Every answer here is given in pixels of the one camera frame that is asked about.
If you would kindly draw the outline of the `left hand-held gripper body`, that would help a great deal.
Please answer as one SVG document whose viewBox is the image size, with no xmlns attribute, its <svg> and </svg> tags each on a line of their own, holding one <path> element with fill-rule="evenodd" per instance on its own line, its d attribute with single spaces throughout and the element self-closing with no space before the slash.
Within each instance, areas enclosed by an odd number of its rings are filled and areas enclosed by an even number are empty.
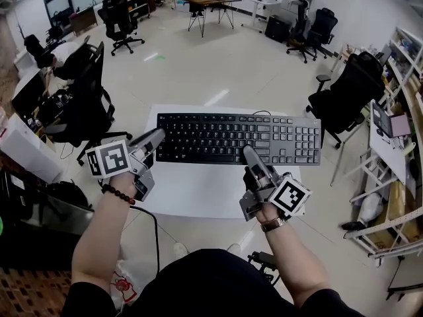
<svg viewBox="0 0 423 317">
<path fill-rule="evenodd" d="M 145 201 L 155 185 L 150 171 L 153 151 L 145 146 L 129 147 L 124 140 L 120 140 L 88 149 L 86 157 L 93 178 L 103 180 L 125 172 L 132 173 L 137 201 Z"/>
</svg>

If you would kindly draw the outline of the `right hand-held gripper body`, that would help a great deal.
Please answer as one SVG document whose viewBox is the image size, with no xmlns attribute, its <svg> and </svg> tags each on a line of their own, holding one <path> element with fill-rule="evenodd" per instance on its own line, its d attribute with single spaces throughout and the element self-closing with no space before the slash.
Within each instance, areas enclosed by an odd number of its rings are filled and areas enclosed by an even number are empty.
<svg viewBox="0 0 423 317">
<path fill-rule="evenodd" d="M 305 214 L 305 203 L 312 191 L 293 178 L 291 172 L 280 174 L 272 166 L 245 167 L 243 181 L 246 192 L 239 204 L 246 221 L 255 218 L 264 203 L 275 205 L 285 219 Z"/>
</svg>

